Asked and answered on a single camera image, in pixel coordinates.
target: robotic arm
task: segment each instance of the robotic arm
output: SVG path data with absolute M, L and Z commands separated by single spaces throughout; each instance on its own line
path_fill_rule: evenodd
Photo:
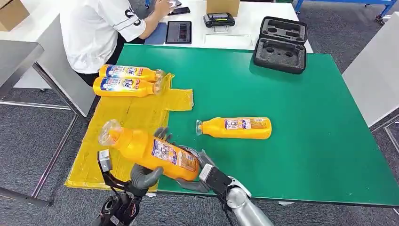
M 106 185 L 111 187 L 115 192 L 114 196 L 108 197 L 100 215 L 92 224 L 93 226 L 128 226 L 136 218 L 140 208 L 141 199 L 148 191 L 147 189 L 138 189 L 133 186 L 132 181 L 121 181 L 115 178 L 110 171 L 112 165 L 109 157 L 109 151 L 103 150 L 97 153 L 97 161 L 100 166 L 101 174 Z M 122 190 L 119 193 L 115 190 L 118 188 Z M 119 223 L 114 223 L 112 218 L 116 218 Z
M 269 218 L 249 199 L 251 193 L 235 178 L 222 173 L 218 168 L 206 164 L 199 175 L 222 202 L 230 224 L 226 205 L 233 211 L 241 226 L 274 226 Z

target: person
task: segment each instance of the person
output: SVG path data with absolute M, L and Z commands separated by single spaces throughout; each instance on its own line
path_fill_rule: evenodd
M 144 44 L 159 21 L 173 8 L 169 0 L 156 0 L 144 20 L 128 0 L 72 0 L 60 13 L 64 48 L 72 69 L 93 86 L 104 64 L 118 61 L 124 43 Z

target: gray carpet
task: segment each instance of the gray carpet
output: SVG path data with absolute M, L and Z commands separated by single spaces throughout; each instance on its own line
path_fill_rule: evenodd
M 145 16 L 143 3 L 134 4 L 136 12 Z M 299 18 L 309 26 L 309 41 L 315 52 L 330 53 L 343 72 L 367 42 L 379 30 L 373 21 L 382 6 L 305 2 Z M 33 99 L 37 103 L 57 103 L 51 91 L 15 89 L 7 99 Z M 30 194 L 42 174 L 62 134 L 72 119 L 64 110 L 49 110 L 0 105 L 0 185 Z M 37 208 L 0 198 L 1 226 L 69 226 L 90 225 L 111 192 L 65 187 L 88 123 L 79 119 L 70 138 L 49 175 L 39 197 L 54 201 L 51 207 Z M 399 139 L 399 126 L 390 129 Z M 399 180 L 399 153 L 383 128 L 373 133 Z M 277 226 L 397 226 L 399 216 L 392 209 L 351 207 L 311 203 L 289 206 L 277 202 L 255 201 Z M 216 198 L 159 195 L 144 198 L 138 225 L 229 225 Z

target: plastic bottle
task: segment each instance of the plastic bottle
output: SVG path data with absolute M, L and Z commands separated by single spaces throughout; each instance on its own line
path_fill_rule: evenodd
M 96 78 L 93 90 L 102 97 L 145 97 L 150 94 L 159 94 L 161 82 L 151 83 L 130 78 Z
M 198 175 L 199 163 L 191 153 L 145 131 L 123 128 L 115 119 L 104 124 L 98 142 L 118 149 L 128 160 L 149 169 L 162 166 L 163 174 L 173 179 L 191 181 Z
M 164 76 L 163 70 L 151 70 L 146 67 L 103 65 L 98 72 L 100 77 L 142 79 L 150 82 L 160 81 Z
M 197 135 L 208 134 L 220 138 L 267 139 L 271 134 L 271 123 L 267 117 L 216 117 L 195 123 Z

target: bottle label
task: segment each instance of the bottle label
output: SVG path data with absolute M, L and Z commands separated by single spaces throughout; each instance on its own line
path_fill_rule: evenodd
M 138 90 L 139 79 L 103 78 L 100 89 L 105 91 L 132 91 Z
M 142 67 L 116 66 L 108 65 L 107 77 L 123 78 L 129 76 L 141 76 L 143 73 Z
M 263 118 L 225 119 L 224 127 L 226 129 L 265 129 L 267 124 Z
M 168 142 L 162 142 L 154 139 L 154 146 L 151 155 L 159 159 L 168 161 L 174 165 L 180 166 L 191 172 L 195 171 L 196 159 L 185 151 L 180 151 L 178 154 L 173 145 Z
M 154 146 L 152 147 L 152 153 L 154 157 L 168 161 L 174 165 L 177 165 L 177 154 L 173 146 L 167 142 L 161 142 L 154 139 Z
M 195 158 L 186 152 L 179 152 L 178 165 L 191 172 L 195 171 Z

